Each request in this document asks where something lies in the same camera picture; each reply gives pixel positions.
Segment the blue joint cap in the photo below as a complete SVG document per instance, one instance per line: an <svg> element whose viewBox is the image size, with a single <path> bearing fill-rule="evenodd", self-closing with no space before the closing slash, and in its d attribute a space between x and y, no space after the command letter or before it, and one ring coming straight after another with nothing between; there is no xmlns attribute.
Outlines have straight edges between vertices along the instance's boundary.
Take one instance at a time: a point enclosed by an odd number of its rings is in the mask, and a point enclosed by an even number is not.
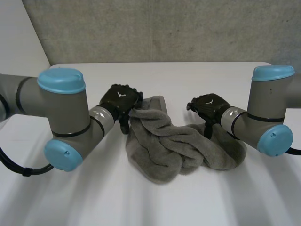
<svg viewBox="0 0 301 226"><path fill-rule="evenodd" d="M285 153L293 143L293 133L286 125L276 125L267 130L259 139L257 150L269 156Z"/></svg>
<svg viewBox="0 0 301 226"><path fill-rule="evenodd" d="M38 85L49 92L76 94L85 90L83 74L74 68L49 68L38 77Z"/></svg>
<svg viewBox="0 0 301 226"><path fill-rule="evenodd" d="M284 79L294 74L294 68L288 65L260 66L254 69L252 81L272 81Z"/></svg>
<svg viewBox="0 0 301 226"><path fill-rule="evenodd" d="M73 147L60 140L48 141L44 154L51 165L66 172L74 170L83 162L83 158Z"/></svg>

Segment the gray concrete wall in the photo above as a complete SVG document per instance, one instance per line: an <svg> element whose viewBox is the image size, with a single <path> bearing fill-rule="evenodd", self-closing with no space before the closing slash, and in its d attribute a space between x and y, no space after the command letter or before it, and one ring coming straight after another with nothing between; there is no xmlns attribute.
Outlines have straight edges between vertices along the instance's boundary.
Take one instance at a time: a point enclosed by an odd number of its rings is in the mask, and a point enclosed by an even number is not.
<svg viewBox="0 0 301 226"><path fill-rule="evenodd" d="M264 61L301 70L300 0L23 0L50 63Z"/></svg>

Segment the gray towel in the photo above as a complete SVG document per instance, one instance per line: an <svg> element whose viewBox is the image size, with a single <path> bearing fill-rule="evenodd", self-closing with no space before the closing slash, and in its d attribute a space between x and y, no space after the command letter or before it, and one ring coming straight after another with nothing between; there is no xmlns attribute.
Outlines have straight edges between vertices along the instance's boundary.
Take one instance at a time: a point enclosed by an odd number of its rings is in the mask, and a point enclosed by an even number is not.
<svg viewBox="0 0 301 226"><path fill-rule="evenodd" d="M174 126L163 97L145 99L139 109L131 111L130 123L128 159L155 183L169 182L199 166L230 170L246 156L246 146L220 125L213 126L210 140L203 136L204 124Z"/></svg>

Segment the robotic arm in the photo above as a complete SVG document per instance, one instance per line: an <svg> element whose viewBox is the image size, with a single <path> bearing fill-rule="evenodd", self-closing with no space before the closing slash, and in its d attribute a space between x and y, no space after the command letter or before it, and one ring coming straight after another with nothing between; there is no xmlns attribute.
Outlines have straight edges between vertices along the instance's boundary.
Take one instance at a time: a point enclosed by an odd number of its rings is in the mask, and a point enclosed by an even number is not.
<svg viewBox="0 0 301 226"><path fill-rule="evenodd" d="M143 93L128 85L112 85L99 105L88 109L86 85L80 71L53 68L38 78L0 74L0 122L14 114L47 117L53 134L44 153L50 165L23 168L0 150L0 160L23 176L37 175L53 167L72 171L98 145L119 120L129 132L129 111L143 100Z"/></svg>
<svg viewBox="0 0 301 226"><path fill-rule="evenodd" d="M291 66L260 66L254 69L247 111L230 106L216 94L194 98L187 110L206 121L205 137L212 135L212 125L219 123L228 133L269 156L287 152L293 133L283 125L287 108L301 108L301 78Z"/></svg>

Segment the white tabletop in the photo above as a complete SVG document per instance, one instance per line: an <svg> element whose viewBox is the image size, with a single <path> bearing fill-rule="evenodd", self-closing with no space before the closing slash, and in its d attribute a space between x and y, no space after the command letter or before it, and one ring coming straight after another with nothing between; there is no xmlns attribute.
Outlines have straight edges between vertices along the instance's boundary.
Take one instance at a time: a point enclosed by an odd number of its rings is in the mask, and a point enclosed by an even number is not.
<svg viewBox="0 0 301 226"><path fill-rule="evenodd" d="M246 109L251 76L267 63L63 64L84 74L89 107L111 84L129 84L145 97L164 96L174 125L202 123L186 104L216 93ZM296 110L285 124L301 148ZM0 131L3 150L24 166L44 166L42 148L51 138L47 119L14 116ZM301 159L270 158L248 146L238 168L205 167L166 185L148 181L129 164L126 136L118 123L73 172L53 169L23 178L0 164L1 226L299 226Z"/></svg>

